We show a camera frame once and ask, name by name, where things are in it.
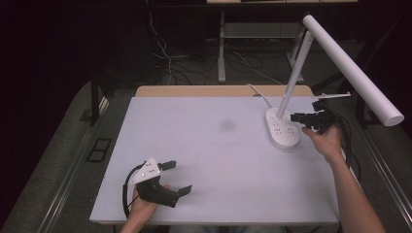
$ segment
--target forearm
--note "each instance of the forearm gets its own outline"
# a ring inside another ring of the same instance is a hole
[[[354,176],[343,160],[332,161],[336,195],[345,232],[385,232]]]
[[[143,226],[144,226],[144,223],[140,221],[128,220],[124,224],[120,233],[138,233],[143,229]]]

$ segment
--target lamp arm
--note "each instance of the lamp arm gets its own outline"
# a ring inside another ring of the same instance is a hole
[[[291,99],[294,86],[296,85],[297,77],[302,70],[303,63],[305,63],[306,56],[309,52],[310,47],[312,46],[313,35],[307,31],[303,39],[302,45],[300,47],[299,54],[297,55],[296,62],[292,67],[291,78],[289,79],[288,86],[286,87],[285,94],[282,98],[281,105],[279,106],[279,111],[276,115],[276,118],[283,118],[286,107],[288,106],[289,100]]]
[[[404,120],[403,114],[312,16],[306,16],[303,24],[385,126],[397,125]]]

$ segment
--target lamp base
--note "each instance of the lamp base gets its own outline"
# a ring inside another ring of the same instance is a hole
[[[300,140],[300,133],[291,114],[285,111],[282,118],[277,118],[278,108],[271,108],[266,112],[266,128],[270,142],[278,149],[292,149]]]

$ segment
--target human hand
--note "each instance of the human hand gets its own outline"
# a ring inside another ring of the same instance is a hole
[[[170,185],[165,185],[164,188],[169,189]],[[158,204],[153,202],[147,202],[138,197],[139,193],[136,188],[133,191],[133,203],[130,207],[130,214],[126,224],[121,230],[121,233],[137,233],[146,224],[149,219],[155,214]]]
[[[340,144],[339,129],[332,125],[324,134],[315,133],[312,129],[303,127],[304,134],[309,136],[315,145],[316,150],[325,156],[326,161],[330,163],[344,162]]]

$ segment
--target white cable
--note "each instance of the white cable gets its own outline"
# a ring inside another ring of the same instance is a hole
[[[242,58],[242,60],[249,66],[249,68],[251,68],[251,70],[253,70],[253,71],[254,71],[255,73],[257,73],[258,75],[260,75],[260,76],[262,76],[262,77],[265,77],[265,78],[267,78],[267,79],[269,79],[269,80],[271,80],[271,81],[274,81],[274,82],[282,85],[279,81],[277,81],[277,80],[275,80],[275,79],[272,79],[272,78],[270,78],[270,77],[268,77],[268,76],[265,76],[265,75],[263,75],[262,73],[260,73],[259,71],[255,70],[255,68],[252,67],[252,65],[249,64],[249,62],[248,62],[241,54],[239,54],[239,53],[237,53],[237,52],[234,52],[234,54],[236,54],[236,55],[238,55],[240,58]]]
[[[257,92],[263,99],[266,101],[266,104],[270,107],[273,108],[273,105],[270,104],[270,102],[266,99],[266,97],[252,84],[248,83],[248,86],[250,86],[255,92]]]
[[[152,54],[153,54],[154,56],[157,56],[158,58],[161,58],[161,59],[165,59],[165,58],[166,58],[165,56],[157,55],[155,52],[152,52]]]
[[[166,53],[166,42],[162,39],[162,41],[164,42],[164,47],[160,44],[160,41],[158,40],[158,36],[157,36],[157,32],[155,31],[155,28],[154,28],[154,19],[153,19],[153,17],[152,17],[152,13],[151,12],[149,12],[149,16],[150,16],[150,19],[151,19],[151,23],[150,23],[150,25],[151,25],[151,29],[153,30],[153,32],[154,32],[154,34],[155,34],[155,37],[156,37],[156,41],[157,41],[157,44],[160,46],[160,49],[161,49],[161,51],[163,52],[163,54],[166,56],[166,58],[167,59],[169,59],[169,81],[167,82],[167,84],[170,84],[170,80],[172,79],[172,68],[171,68],[171,65],[172,65],[172,59],[167,55],[167,53]]]

